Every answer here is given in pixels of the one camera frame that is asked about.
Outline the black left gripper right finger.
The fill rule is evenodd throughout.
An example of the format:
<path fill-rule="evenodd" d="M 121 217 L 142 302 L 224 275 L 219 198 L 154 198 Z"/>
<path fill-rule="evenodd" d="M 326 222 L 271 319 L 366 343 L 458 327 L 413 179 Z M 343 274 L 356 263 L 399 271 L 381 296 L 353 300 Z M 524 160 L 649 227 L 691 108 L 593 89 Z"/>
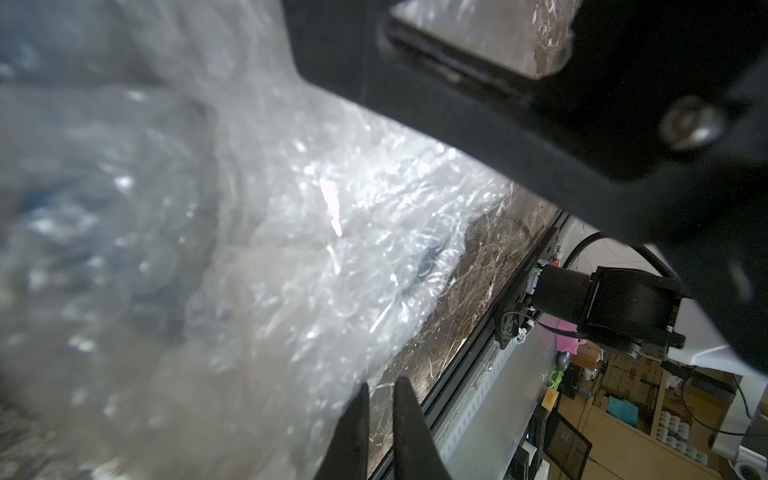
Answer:
<path fill-rule="evenodd" d="M 393 435 L 396 479 L 451 479 L 407 377 L 399 377 L 394 385 Z"/>

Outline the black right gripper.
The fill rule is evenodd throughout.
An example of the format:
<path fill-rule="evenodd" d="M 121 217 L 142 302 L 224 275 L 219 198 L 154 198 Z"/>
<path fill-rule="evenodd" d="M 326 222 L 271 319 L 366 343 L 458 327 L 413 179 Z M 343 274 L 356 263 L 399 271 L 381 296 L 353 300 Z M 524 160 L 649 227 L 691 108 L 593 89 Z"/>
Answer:
<path fill-rule="evenodd" d="M 455 147 L 615 239 L 652 244 L 767 368 L 767 5 L 586 1 L 531 79 L 396 18 L 286 1 L 307 82 Z"/>

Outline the clear bubble wrap sheet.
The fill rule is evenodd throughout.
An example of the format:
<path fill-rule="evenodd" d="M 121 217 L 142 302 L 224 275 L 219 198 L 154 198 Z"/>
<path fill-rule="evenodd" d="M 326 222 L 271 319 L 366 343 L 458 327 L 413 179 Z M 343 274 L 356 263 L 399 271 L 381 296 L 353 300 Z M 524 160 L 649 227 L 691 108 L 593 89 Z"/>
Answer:
<path fill-rule="evenodd" d="M 298 75 L 276 1 L 1 5 L 1 474 L 309 479 L 508 189 Z"/>

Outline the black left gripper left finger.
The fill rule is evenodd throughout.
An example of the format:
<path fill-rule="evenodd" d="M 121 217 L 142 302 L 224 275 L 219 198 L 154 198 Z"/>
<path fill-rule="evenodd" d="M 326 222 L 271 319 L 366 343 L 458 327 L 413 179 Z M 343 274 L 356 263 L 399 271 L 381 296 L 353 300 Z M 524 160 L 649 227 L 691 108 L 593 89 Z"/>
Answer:
<path fill-rule="evenodd" d="M 364 383 L 339 419 L 315 480 L 367 479 L 370 394 Z"/>

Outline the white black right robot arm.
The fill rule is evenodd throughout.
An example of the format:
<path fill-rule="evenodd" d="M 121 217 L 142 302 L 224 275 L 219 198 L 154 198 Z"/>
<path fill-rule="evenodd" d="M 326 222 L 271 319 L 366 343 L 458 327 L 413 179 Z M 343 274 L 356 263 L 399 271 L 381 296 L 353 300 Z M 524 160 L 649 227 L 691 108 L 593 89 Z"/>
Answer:
<path fill-rule="evenodd" d="M 585 1 L 531 78 L 397 18 L 392 1 L 286 1 L 306 81 L 456 147 L 627 245 L 658 275 L 546 266 L 533 308 L 637 356 L 682 347 L 696 301 L 767 370 L 767 5 Z"/>

